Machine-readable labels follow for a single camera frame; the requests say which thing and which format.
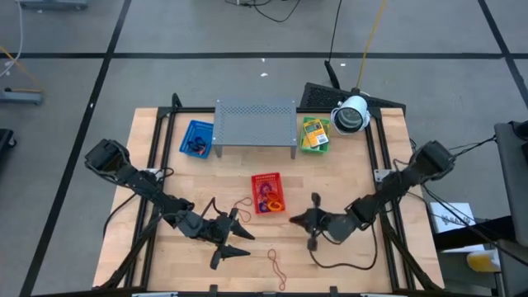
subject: blue plastic basket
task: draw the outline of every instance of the blue plastic basket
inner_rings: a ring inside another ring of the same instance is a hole
[[[207,144],[205,152],[201,155],[190,150],[189,145],[187,144],[189,141],[194,141],[196,137],[201,137]],[[199,120],[191,120],[191,123],[189,123],[189,127],[187,128],[187,132],[185,133],[185,137],[181,142],[180,152],[186,153],[193,157],[207,158],[207,156],[209,156],[209,151],[211,150],[212,141],[213,124],[205,123]]]

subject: gray floor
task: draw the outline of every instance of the gray floor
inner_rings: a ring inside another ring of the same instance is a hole
[[[25,51],[104,53],[123,0],[91,0],[84,12],[24,11]],[[116,52],[203,53],[327,51],[337,0],[301,0],[283,24],[222,0],[133,0]],[[262,10],[284,16],[292,2]],[[511,52],[528,53],[528,2],[488,1]],[[361,52],[379,1],[344,1],[334,49]],[[0,3],[0,45],[16,52],[17,6]],[[477,1],[389,1],[373,52],[499,53]],[[102,60],[23,59],[45,86],[42,106],[0,106],[0,127],[19,145],[0,175],[0,295],[17,295],[59,186]],[[357,78],[359,59],[332,61],[342,87]],[[517,60],[528,75],[528,60]],[[113,59],[96,106],[83,156],[101,138],[125,142],[136,107],[167,105],[178,92],[184,106],[212,106],[221,97],[300,100],[306,82],[328,85],[322,59]],[[0,87],[30,87],[16,70]],[[493,124],[525,120],[526,105],[503,59],[368,59],[363,90],[408,105],[411,136],[446,146],[486,139]],[[34,293],[86,290],[92,285],[101,228],[114,188],[78,160]],[[431,189],[467,201],[482,218],[509,213],[496,147],[457,161]]]

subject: security camera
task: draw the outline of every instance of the security camera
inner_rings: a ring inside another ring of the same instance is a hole
[[[365,98],[354,95],[344,102],[338,102],[337,107],[330,114],[330,120],[341,135],[363,130],[370,123],[370,113]]]

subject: orange string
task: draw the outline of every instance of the orange string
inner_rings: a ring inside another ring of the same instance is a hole
[[[251,213],[247,210],[242,210],[240,208],[238,208],[238,205],[241,204],[241,205],[245,205],[245,206],[251,206],[253,205],[253,199],[249,198],[249,197],[246,197],[244,199],[241,199],[241,200],[238,200],[237,202],[234,203],[233,207],[238,209],[238,212],[240,213],[240,219],[244,222],[244,223],[247,223],[251,220]],[[242,215],[242,213],[246,214],[247,215],[247,219],[245,219]]]
[[[286,274],[279,269],[279,263],[277,262],[277,251],[271,248],[267,251],[267,258],[272,261],[273,272],[280,278],[279,290],[286,290]]]
[[[247,210],[239,209],[237,207],[239,204],[245,205],[245,206],[251,206],[251,205],[253,205],[253,199],[251,199],[249,197],[246,197],[244,199],[238,200],[233,205],[234,208],[238,209],[238,212],[240,213],[240,219],[244,223],[247,223],[247,222],[249,222],[251,220],[251,213],[249,211],[247,211]],[[245,219],[242,216],[242,213],[247,215],[247,219]],[[281,291],[286,290],[286,274],[284,274],[284,272],[282,272],[281,269],[279,268],[279,263],[276,260],[277,259],[277,251],[275,249],[273,249],[273,248],[269,249],[267,251],[267,258],[270,259],[271,262],[272,262],[271,266],[273,267],[273,272],[275,272],[275,274],[277,276],[279,276],[279,279],[280,279],[279,290],[281,290]]]

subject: black bracket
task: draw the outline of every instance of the black bracket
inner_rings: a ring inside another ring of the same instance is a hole
[[[178,107],[183,107],[180,97],[176,94],[172,94],[172,112],[175,112]]]
[[[218,295],[218,285],[210,285],[207,297],[216,297]]]
[[[335,285],[330,287],[330,297],[339,297],[339,292],[337,292],[337,287]]]

